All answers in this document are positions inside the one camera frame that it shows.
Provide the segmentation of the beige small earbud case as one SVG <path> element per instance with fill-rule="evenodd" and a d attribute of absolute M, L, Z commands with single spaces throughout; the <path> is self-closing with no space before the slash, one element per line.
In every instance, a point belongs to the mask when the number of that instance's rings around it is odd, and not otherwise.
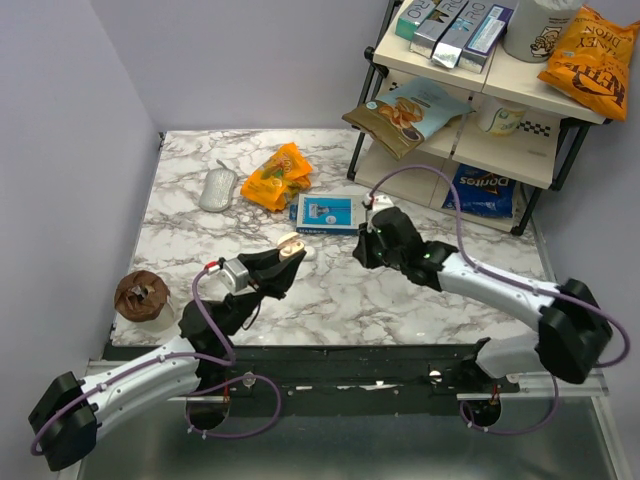
<path fill-rule="evenodd" d="M 305 244 L 298 232 L 291 232 L 280 237 L 277 241 L 279 259 L 281 261 L 305 251 Z"/>

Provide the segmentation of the white earbud charging case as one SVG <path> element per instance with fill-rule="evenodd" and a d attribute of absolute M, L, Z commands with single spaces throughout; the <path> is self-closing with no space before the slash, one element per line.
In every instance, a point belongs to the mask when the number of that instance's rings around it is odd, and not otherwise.
<path fill-rule="evenodd" d="M 303 261 L 304 262 L 311 262 L 314 261 L 317 257 L 317 252 L 316 250 L 312 247 L 312 246 L 306 246 L 305 247 L 305 256 Z"/>

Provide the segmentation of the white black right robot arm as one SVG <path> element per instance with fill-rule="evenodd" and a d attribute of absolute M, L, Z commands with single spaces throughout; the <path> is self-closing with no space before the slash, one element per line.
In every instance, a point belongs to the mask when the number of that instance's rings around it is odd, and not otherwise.
<path fill-rule="evenodd" d="M 584 283 L 537 282 L 480 264 L 458 247 L 423 240 L 395 206 L 368 210 L 353 255 L 367 269 L 392 268 L 415 285 L 469 297 L 528 327 L 517 337 L 480 339 L 463 357 L 454 377 L 474 392 L 508 375 L 540 371 L 581 384 L 613 335 Z"/>

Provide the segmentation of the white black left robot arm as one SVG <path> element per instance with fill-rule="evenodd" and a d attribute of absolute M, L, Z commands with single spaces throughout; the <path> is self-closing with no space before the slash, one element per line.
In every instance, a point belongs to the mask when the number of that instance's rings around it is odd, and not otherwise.
<path fill-rule="evenodd" d="M 179 334 L 167 343 L 101 374 L 56 377 L 28 416 L 34 432 L 31 454 L 44 457 L 51 471 L 61 471 L 145 407 L 230 385 L 225 375 L 237 363 L 231 336 L 264 298 L 286 296 L 305 256 L 303 248 L 293 253 L 275 248 L 206 264 L 196 277 L 216 274 L 228 290 L 224 299 L 204 301 L 194 291 Z"/>

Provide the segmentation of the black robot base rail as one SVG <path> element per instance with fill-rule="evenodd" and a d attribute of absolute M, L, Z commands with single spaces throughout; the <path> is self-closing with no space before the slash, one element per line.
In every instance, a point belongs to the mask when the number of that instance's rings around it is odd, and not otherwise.
<path fill-rule="evenodd" d="M 471 345 L 239 346 L 232 367 L 204 363 L 200 385 L 246 374 L 269 378 L 282 395 L 284 416 L 454 415 L 459 396 L 488 399 L 516 393 L 506 378 L 462 375 Z"/>

